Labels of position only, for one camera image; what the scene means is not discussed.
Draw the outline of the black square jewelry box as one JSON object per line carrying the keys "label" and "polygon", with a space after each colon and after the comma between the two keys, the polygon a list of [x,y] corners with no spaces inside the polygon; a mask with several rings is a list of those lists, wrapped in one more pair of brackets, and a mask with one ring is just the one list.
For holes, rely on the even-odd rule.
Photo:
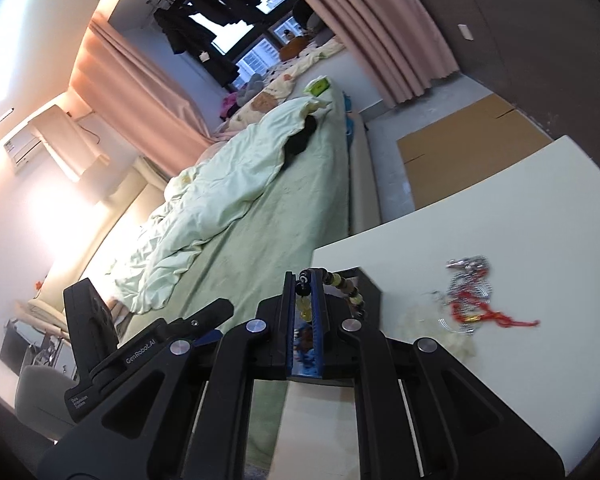
{"label": "black square jewelry box", "polygon": [[380,325],[382,292],[361,268],[329,271],[321,268],[328,327],[339,330],[345,318]]}

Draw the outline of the green bed with sheet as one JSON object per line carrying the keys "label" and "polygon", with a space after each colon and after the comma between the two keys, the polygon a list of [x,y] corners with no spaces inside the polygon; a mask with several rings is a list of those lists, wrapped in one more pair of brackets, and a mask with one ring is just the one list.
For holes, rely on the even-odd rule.
{"label": "green bed with sheet", "polygon": [[[306,149],[279,171],[242,218],[204,245],[163,308],[145,314],[130,311],[125,337],[157,318],[186,318],[216,298],[234,304],[234,323],[245,322],[254,317],[261,300],[280,292],[287,272],[311,264],[315,249],[378,226],[379,200],[365,126],[347,93],[327,78],[330,88],[312,98],[332,102],[332,108],[317,119]],[[288,101],[310,96],[303,90]],[[102,298],[122,303],[111,268],[163,204],[163,192],[141,224],[115,228],[86,267],[85,276]]]}

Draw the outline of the white translucent plastic bag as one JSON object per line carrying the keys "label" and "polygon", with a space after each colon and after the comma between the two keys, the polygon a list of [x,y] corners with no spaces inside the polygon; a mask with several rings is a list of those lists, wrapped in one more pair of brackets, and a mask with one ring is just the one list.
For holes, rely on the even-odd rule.
{"label": "white translucent plastic bag", "polygon": [[396,338],[411,344],[420,337],[436,340],[462,362],[476,355],[474,338],[448,321],[444,315],[442,298],[425,294],[415,298],[406,308],[396,329]]}

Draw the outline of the pale green crumpled duvet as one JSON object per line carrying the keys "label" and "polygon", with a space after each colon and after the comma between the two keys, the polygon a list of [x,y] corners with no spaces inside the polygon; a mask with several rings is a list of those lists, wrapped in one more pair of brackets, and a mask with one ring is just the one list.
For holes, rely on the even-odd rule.
{"label": "pale green crumpled duvet", "polygon": [[288,141],[330,108],[332,102],[312,96],[288,101],[172,178],[163,204],[111,268],[122,304],[134,314],[163,308],[204,245],[242,218],[275,180]]}

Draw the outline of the black garment on bed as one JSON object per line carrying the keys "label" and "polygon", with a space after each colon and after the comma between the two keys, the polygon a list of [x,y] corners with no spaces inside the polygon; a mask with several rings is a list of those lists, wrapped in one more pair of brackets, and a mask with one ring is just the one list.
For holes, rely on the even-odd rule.
{"label": "black garment on bed", "polygon": [[284,145],[283,169],[289,167],[294,159],[308,146],[312,136],[317,129],[317,120],[313,115],[304,118],[303,128],[290,136]]}

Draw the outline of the flat brown cardboard sheet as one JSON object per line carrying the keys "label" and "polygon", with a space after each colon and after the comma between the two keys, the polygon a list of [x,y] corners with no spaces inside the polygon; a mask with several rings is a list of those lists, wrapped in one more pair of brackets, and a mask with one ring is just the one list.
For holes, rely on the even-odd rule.
{"label": "flat brown cardboard sheet", "polygon": [[545,148],[552,139],[492,93],[398,141],[414,205],[422,209]]}

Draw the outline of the green tissue box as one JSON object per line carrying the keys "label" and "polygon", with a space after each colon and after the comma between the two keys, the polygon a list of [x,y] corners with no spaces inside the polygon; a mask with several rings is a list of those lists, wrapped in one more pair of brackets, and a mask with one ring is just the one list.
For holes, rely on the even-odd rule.
{"label": "green tissue box", "polygon": [[327,77],[321,76],[311,80],[304,88],[303,92],[310,96],[320,96],[330,88],[330,81]]}

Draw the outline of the floral window seat cushion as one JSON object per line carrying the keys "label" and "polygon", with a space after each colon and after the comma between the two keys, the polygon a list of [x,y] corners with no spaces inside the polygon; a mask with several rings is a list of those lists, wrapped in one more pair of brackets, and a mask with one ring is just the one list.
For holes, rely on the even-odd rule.
{"label": "floral window seat cushion", "polygon": [[263,89],[238,107],[237,112],[231,118],[224,120],[213,131],[212,136],[216,140],[225,140],[231,132],[255,124],[274,107],[291,97],[298,79],[312,66],[331,58],[343,49],[342,42],[334,37],[322,46],[309,46],[299,54],[298,58],[274,66],[271,73],[264,78]]}

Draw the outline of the pink curtain left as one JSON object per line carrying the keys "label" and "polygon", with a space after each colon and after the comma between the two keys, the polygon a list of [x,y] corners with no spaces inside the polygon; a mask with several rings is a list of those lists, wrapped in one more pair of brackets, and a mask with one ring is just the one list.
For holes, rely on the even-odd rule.
{"label": "pink curtain left", "polygon": [[88,22],[70,88],[169,176],[192,166],[214,143],[182,86],[99,12]]}

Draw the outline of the pink curtain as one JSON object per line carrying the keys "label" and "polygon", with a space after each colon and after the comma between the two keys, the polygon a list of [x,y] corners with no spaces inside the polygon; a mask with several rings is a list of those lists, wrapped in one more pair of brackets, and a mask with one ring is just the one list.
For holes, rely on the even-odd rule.
{"label": "pink curtain", "polygon": [[70,88],[169,176],[192,166],[214,143],[182,86],[99,12],[88,22]]}
{"label": "pink curtain", "polygon": [[460,70],[420,0],[306,0],[395,107]]}

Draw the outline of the pink curtain right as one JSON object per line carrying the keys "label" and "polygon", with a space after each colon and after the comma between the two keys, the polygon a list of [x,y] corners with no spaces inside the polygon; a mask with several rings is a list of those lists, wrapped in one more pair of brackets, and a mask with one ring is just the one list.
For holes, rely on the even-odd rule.
{"label": "pink curtain right", "polygon": [[420,0],[306,0],[395,107],[460,70]]}

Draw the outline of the grey chair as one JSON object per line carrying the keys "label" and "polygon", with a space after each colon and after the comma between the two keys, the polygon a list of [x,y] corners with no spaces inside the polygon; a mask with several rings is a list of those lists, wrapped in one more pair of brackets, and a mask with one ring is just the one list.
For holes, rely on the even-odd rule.
{"label": "grey chair", "polygon": [[60,440],[76,426],[65,404],[65,393],[75,385],[53,367],[23,367],[15,394],[17,419],[47,439]]}

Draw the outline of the black phone on mount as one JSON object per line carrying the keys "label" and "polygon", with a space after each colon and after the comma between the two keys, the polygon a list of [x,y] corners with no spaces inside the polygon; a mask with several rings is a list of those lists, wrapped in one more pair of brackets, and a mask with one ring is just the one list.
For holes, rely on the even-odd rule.
{"label": "black phone on mount", "polygon": [[76,368],[83,378],[117,350],[118,336],[111,313],[89,278],[64,290],[64,305]]}

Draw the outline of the white wall switch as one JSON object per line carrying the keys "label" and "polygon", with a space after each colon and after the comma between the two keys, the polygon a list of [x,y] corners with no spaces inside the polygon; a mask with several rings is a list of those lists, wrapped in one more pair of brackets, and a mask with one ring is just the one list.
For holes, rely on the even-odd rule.
{"label": "white wall switch", "polygon": [[471,30],[469,29],[469,27],[466,24],[458,24],[457,28],[465,40],[467,40],[467,41],[475,40],[474,35],[472,34]]}

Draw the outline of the wall air conditioner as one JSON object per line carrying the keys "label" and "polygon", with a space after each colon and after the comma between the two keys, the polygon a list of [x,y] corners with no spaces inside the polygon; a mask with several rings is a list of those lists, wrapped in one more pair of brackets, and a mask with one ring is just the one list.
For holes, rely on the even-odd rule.
{"label": "wall air conditioner", "polygon": [[26,166],[43,147],[41,138],[32,127],[25,126],[3,144],[15,174]]}

